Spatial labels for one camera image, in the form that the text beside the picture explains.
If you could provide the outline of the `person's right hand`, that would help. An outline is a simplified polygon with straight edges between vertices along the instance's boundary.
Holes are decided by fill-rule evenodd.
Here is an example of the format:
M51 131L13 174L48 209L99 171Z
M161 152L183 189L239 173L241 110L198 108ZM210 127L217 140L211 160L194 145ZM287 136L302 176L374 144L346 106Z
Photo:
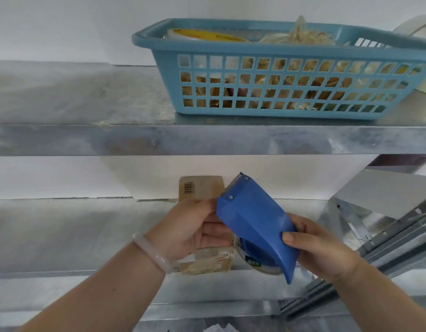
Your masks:
M313 252L299 250L298 257L298 262L311 273L332 283L351 275L362 262L354 250L315 221L289 212L287 215L295 226L295 232L313 235Z

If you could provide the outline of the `person's left hand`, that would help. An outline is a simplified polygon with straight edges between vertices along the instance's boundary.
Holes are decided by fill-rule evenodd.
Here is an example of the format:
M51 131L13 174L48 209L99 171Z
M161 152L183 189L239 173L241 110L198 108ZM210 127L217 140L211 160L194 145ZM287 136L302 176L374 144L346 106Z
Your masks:
M196 232L203 223L223 223L216 215L216 204L216 198L183 200L144 237L168 262L184 259L202 249L196 248Z

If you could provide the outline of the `blue tape dispenser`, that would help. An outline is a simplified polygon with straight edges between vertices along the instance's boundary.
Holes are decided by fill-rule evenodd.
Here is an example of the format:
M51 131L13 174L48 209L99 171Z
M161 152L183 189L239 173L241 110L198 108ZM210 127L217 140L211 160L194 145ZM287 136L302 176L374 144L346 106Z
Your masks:
M275 263L293 281L299 250L285 245L283 232L295 226L281 206L251 177L239 173L217 198L216 215L241 238L244 250L263 264Z

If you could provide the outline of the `person's left forearm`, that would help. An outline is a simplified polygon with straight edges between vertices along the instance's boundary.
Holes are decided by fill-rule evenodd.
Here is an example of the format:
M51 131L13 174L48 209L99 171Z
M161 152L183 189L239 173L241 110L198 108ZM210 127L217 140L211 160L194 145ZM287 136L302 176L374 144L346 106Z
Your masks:
M19 332L132 332L166 276L130 243Z

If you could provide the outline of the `person's right forearm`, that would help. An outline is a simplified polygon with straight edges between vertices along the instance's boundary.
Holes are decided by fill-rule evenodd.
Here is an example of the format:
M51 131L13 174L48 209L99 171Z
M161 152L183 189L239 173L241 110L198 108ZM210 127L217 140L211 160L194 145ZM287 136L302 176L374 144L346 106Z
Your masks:
M344 261L330 275L362 332L426 332L426 311L362 258Z

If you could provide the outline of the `clear tape roll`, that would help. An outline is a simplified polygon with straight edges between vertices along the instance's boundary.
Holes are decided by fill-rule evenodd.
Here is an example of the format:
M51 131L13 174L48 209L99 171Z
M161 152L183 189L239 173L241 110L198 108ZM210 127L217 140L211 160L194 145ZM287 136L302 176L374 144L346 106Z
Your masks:
M236 235L234 236L234 248L241 259L256 271L272 276L282 275L282 269L275 263L270 262L269 265L267 265L260 262L259 259L251 257L250 254L244 250L241 238Z

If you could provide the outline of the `brown cardboard package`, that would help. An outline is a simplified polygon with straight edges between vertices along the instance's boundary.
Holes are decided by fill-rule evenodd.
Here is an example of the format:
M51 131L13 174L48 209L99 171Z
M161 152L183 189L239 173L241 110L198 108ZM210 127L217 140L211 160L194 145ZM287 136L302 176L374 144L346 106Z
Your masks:
M224 191L225 185L221 176L182 177L179 180L179 201L189 198L211 199ZM224 247L206 247L196 250L178 261L181 274L194 276L209 273L228 272L231 269L236 250L234 235L225 236L231 245Z

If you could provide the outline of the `crumpled white paper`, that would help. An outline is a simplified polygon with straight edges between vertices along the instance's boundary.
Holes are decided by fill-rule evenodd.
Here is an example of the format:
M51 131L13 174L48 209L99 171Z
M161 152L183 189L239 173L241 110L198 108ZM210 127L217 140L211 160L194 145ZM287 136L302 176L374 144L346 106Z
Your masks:
M222 327L220 324L212 325L202 332L239 332L232 324L227 324L225 327Z

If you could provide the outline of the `grey metal shelf rails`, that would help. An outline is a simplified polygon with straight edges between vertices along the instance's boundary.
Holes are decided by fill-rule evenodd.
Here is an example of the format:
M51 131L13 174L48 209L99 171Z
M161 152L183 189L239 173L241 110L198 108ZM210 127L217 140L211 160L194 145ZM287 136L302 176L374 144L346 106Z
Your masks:
M385 226L356 249L356 253L387 276L398 276L426 259L426 199L402 217ZM281 315L294 320L340 301L329 282L314 280L305 294L280 300Z

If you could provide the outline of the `loose metal sheet panel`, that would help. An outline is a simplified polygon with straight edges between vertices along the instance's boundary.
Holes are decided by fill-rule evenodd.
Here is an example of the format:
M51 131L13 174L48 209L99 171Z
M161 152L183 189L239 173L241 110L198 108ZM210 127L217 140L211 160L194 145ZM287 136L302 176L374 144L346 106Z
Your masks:
M426 200L426 176L364 169L334 196L398 219Z

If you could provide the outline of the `blue plastic basket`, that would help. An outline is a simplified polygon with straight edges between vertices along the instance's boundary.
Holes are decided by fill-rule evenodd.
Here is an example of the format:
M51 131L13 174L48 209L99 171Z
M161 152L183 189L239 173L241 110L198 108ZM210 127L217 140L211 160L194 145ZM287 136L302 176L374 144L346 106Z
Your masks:
M163 39L171 28L250 42ZM184 115L377 120L426 79L426 40L368 27L169 18L132 43Z

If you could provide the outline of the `yellow and white packet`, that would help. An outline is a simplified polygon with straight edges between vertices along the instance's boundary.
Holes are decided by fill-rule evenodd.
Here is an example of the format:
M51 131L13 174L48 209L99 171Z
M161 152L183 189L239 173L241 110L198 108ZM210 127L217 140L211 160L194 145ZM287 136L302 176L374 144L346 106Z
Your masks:
M211 41L226 43L247 43L247 39L239 38L225 33L212 32L198 29L171 28L168 29L163 39L178 41Z

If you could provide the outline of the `large white tape roll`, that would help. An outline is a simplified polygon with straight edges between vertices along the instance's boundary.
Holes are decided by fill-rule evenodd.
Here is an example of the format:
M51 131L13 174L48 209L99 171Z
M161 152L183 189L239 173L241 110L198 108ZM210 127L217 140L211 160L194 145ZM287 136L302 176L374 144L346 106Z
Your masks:
M426 39L426 15L418 15L400 24L394 33ZM426 79L419 84L417 90L426 93Z

